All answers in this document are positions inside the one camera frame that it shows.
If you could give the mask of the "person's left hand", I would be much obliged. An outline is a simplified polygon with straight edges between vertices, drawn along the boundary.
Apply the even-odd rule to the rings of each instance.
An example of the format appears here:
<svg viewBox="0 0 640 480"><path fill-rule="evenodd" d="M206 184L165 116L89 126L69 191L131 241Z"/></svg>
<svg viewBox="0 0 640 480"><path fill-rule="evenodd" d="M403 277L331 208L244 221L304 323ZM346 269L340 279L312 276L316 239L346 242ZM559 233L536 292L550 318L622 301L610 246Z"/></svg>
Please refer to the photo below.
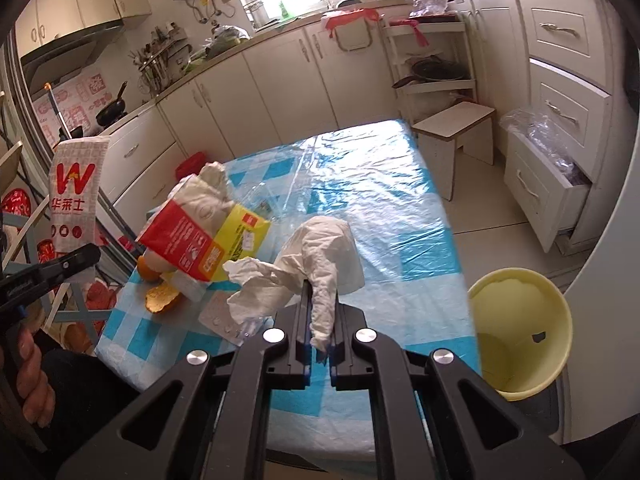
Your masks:
<svg viewBox="0 0 640 480"><path fill-rule="evenodd" d="M16 391L17 396L24 401L23 415L30 424L37 424L40 428L47 427L54 414L55 393L41 368L41 351L27 327L20 327L17 350L22 364L17 372Z"/></svg>

